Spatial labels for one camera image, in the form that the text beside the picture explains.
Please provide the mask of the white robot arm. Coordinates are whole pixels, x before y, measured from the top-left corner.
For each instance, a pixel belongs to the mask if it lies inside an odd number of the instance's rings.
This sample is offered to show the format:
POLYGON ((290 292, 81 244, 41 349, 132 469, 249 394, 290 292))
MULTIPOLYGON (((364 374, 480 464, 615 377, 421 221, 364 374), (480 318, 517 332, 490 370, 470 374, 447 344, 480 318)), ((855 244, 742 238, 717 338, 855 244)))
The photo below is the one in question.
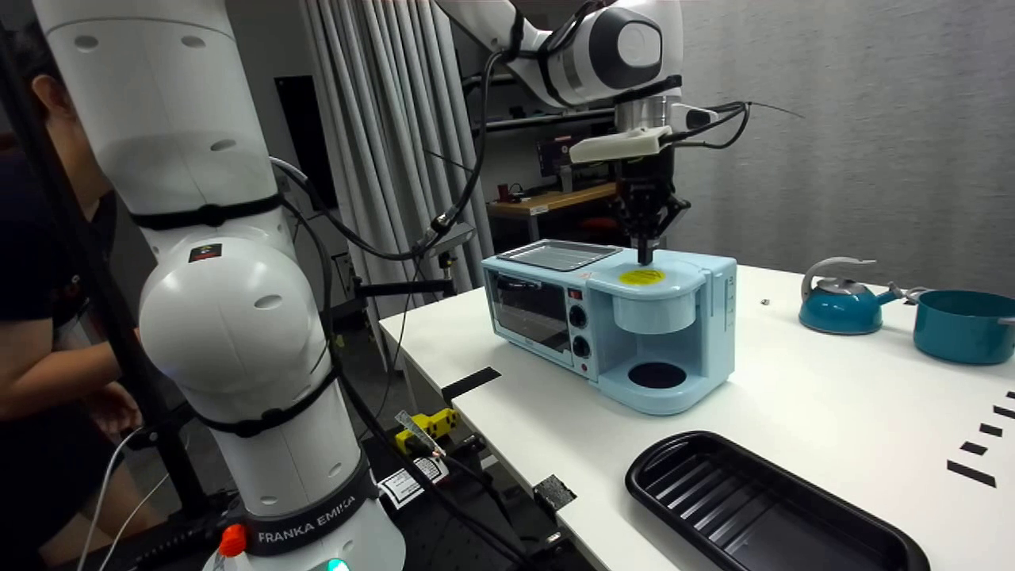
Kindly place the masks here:
POLYGON ((93 152, 154 255, 138 341, 235 478, 201 571, 403 571, 282 216, 226 0, 32 0, 93 152))

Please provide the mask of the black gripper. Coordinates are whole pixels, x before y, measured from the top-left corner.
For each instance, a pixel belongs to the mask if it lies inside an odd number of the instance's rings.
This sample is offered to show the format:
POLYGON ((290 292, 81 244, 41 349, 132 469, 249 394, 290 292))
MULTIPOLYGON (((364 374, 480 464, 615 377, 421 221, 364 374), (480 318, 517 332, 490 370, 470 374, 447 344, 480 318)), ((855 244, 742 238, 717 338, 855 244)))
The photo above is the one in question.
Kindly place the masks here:
POLYGON ((687 199, 676 193, 676 152, 620 158, 615 188, 615 218, 635 244, 656 242, 687 199))

